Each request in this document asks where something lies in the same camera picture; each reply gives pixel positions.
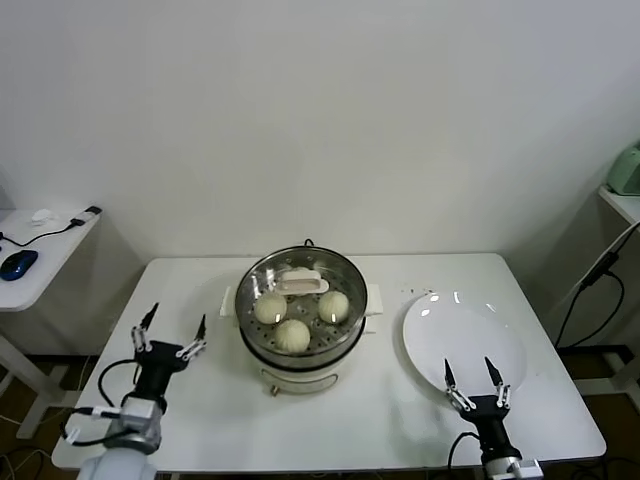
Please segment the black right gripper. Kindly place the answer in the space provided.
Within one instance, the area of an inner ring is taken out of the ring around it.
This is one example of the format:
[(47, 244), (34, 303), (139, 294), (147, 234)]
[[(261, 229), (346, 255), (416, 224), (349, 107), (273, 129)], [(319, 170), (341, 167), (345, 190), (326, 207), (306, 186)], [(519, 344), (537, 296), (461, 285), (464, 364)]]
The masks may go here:
[(457, 387), (447, 359), (444, 359), (445, 393), (452, 406), (460, 411), (461, 418), (476, 428), (482, 458), (517, 457), (518, 450), (511, 444), (503, 423), (509, 413), (511, 386), (504, 382), (500, 371), (488, 357), (484, 357), (484, 361), (496, 396), (472, 396), (470, 399), (464, 395)]

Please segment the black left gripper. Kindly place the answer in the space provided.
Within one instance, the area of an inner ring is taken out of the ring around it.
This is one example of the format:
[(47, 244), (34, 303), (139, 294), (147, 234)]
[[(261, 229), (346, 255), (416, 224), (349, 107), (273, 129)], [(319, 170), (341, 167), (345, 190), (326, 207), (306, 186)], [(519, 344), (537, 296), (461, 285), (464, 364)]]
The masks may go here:
[(194, 340), (183, 347), (161, 341), (150, 341), (148, 329), (157, 312), (156, 302), (138, 325), (131, 329), (131, 339), (137, 353), (135, 360), (141, 370), (134, 394), (141, 398), (163, 398), (171, 377), (184, 370), (184, 360), (191, 360), (206, 347), (206, 315), (202, 316)]

